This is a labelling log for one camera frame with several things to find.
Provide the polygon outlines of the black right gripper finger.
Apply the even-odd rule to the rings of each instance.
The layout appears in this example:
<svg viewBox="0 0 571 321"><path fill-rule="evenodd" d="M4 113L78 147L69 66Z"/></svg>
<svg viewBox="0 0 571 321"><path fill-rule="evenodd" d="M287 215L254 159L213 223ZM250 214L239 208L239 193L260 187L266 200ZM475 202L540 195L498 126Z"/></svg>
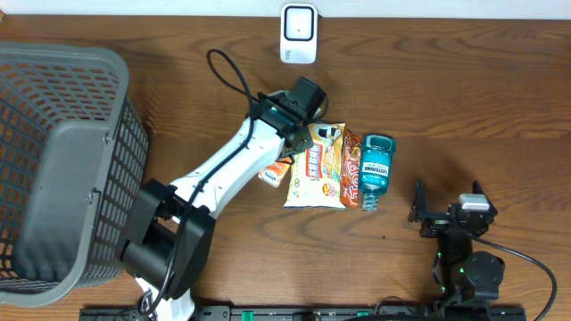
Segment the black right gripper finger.
<svg viewBox="0 0 571 321"><path fill-rule="evenodd" d="M475 180L472 184L472 192L476 195L476 204L473 205L474 210L485 210L492 214L497 213L497 209L493 205L492 201L488 198L482 186L477 180Z"/></svg>
<svg viewBox="0 0 571 321"><path fill-rule="evenodd" d="M416 182L415 197L408 215L409 222L421 222L429 219L426 191L421 180Z"/></svg>

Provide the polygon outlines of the blue mouthwash bottle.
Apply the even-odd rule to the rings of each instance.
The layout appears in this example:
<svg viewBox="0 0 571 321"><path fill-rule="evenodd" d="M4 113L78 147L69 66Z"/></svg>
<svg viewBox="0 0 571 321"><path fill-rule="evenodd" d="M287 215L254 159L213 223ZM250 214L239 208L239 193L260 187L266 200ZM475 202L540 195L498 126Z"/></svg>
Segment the blue mouthwash bottle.
<svg viewBox="0 0 571 321"><path fill-rule="evenodd" d="M396 142L390 136L366 135L361 147L358 188L362 193L361 208L375 211L379 197L388 191Z"/></svg>

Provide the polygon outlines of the small orange candy box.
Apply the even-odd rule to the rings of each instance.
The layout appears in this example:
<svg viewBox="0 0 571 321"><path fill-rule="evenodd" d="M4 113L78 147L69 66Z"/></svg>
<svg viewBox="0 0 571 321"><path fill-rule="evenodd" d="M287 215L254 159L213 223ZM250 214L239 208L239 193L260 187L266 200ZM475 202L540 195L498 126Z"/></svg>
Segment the small orange candy box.
<svg viewBox="0 0 571 321"><path fill-rule="evenodd" d="M291 158L277 160L268 165L264 170L261 170L258 173L258 178L264 183L278 188L292 164L293 161Z"/></svg>

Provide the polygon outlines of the orange Toppo snack box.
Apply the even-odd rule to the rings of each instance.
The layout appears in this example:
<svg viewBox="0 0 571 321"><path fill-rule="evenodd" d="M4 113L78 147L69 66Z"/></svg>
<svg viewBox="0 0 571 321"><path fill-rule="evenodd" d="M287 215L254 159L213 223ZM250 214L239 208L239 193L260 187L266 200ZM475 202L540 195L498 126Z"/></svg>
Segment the orange Toppo snack box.
<svg viewBox="0 0 571 321"><path fill-rule="evenodd" d="M343 166L340 201L349 207L359 206L359 173L361 159L361 137L346 130L343 137Z"/></svg>

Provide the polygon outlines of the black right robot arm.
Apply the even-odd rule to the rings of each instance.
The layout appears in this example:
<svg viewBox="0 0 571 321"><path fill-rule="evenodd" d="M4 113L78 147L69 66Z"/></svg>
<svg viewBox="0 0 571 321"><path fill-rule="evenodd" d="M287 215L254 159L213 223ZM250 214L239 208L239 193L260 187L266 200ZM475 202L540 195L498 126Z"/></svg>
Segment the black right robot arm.
<svg viewBox="0 0 571 321"><path fill-rule="evenodd" d="M444 298L450 303L468 305L499 299L505 263L486 251L475 251L472 242L489 230L498 214L478 182L471 193L445 212L428 208L426 190L417 181L409 222L420 224L419 235L437 241L438 254L434 279L443 286Z"/></svg>

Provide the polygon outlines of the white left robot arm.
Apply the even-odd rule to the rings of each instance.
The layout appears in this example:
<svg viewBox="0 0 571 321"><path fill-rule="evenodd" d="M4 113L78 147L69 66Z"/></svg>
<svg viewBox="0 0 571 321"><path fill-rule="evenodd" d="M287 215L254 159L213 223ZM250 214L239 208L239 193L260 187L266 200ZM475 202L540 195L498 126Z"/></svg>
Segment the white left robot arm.
<svg viewBox="0 0 571 321"><path fill-rule="evenodd" d="M306 78L290 91L260 95L236 134L200 167L169 185L151 179L140 187L115 250L143 289L140 317L193 315L190 290L206 265L218 216L260 171L312 147L309 125L327 104L325 91Z"/></svg>

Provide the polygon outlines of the grey plastic shopping basket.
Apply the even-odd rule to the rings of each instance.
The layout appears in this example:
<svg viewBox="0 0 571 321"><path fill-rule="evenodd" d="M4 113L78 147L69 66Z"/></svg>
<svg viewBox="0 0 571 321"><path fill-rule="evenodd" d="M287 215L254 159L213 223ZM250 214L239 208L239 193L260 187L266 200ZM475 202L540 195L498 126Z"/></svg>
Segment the grey plastic shopping basket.
<svg viewBox="0 0 571 321"><path fill-rule="evenodd" d="M1 45L1 302L51 304L121 272L148 139L116 53Z"/></svg>

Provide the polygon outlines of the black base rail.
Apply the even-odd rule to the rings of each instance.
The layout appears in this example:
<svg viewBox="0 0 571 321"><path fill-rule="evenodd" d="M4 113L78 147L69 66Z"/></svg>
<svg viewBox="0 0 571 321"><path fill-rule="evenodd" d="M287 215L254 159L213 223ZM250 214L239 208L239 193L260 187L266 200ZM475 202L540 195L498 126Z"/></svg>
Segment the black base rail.
<svg viewBox="0 0 571 321"><path fill-rule="evenodd" d="M427 309L385 303L378 308L255 308L204 306L190 317L194 321L342 321L342 320L500 320L526 321L522 308L448 307L442 315Z"/></svg>

